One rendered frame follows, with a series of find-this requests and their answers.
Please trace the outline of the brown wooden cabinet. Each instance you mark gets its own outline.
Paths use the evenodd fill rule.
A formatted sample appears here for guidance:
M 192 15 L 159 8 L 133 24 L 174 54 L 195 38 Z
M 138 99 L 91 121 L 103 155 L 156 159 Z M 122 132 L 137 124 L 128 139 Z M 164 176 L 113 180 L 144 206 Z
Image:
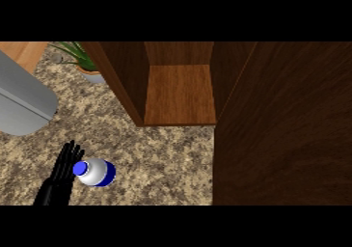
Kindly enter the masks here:
M 136 125 L 217 124 L 252 42 L 85 41 L 82 46 Z

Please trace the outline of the green potted plant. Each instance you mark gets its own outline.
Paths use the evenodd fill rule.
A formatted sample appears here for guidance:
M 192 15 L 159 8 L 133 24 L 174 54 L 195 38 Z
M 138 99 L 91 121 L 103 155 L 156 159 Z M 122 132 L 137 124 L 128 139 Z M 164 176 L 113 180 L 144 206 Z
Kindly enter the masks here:
M 73 57 L 75 62 L 66 64 L 76 66 L 88 81 L 96 84 L 104 83 L 106 80 L 82 44 L 78 41 L 62 41 L 60 45 L 53 44 L 53 47 Z

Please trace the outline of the grey rounded appliance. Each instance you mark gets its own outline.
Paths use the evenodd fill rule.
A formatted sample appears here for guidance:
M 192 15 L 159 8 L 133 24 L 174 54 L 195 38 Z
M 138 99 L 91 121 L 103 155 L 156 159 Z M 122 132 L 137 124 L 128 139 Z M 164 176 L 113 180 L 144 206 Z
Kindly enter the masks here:
M 59 111 L 53 89 L 0 50 L 0 131 L 23 136 L 36 132 Z

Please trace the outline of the brown wooden cabinet door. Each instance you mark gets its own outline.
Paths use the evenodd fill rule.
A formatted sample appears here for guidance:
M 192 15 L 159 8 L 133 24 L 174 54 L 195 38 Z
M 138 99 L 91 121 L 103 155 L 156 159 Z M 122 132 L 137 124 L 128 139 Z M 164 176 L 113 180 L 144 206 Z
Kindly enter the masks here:
M 352 206 L 352 41 L 255 45 L 215 128 L 214 202 Z

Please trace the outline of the white blue-capped water bottle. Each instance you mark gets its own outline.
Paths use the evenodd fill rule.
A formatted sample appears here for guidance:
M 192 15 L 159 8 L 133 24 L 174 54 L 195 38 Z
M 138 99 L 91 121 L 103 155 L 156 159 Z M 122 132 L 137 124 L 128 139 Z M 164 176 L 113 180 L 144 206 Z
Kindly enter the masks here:
M 116 166 L 102 158 L 81 160 L 73 165 L 73 175 L 93 187 L 107 186 L 116 179 Z

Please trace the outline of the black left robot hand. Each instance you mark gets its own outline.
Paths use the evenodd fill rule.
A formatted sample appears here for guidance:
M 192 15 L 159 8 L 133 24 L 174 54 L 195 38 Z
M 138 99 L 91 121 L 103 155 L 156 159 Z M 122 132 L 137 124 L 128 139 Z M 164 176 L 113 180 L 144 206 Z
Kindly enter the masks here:
M 36 206 L 68 206 L 70 202 L 75 174 L 73 166 L 82 160 L 85 150 L 75 141 L 63 145 L 51 176 L 45 179 L 34 204 Z

